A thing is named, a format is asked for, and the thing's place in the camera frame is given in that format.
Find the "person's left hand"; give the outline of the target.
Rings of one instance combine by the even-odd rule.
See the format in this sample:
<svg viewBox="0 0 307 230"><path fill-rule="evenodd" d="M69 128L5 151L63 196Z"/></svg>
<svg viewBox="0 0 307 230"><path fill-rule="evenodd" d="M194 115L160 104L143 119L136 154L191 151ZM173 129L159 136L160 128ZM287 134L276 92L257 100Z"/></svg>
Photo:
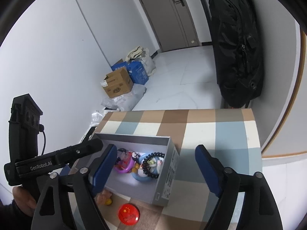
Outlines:
<svg viewBox="0 0 307 230"><path fill-rule="evenodd" d="M32 195L22 186L15 186L12 189L14 201L18 208L26 215L32 217L36 208L36 201Z"/></svg>

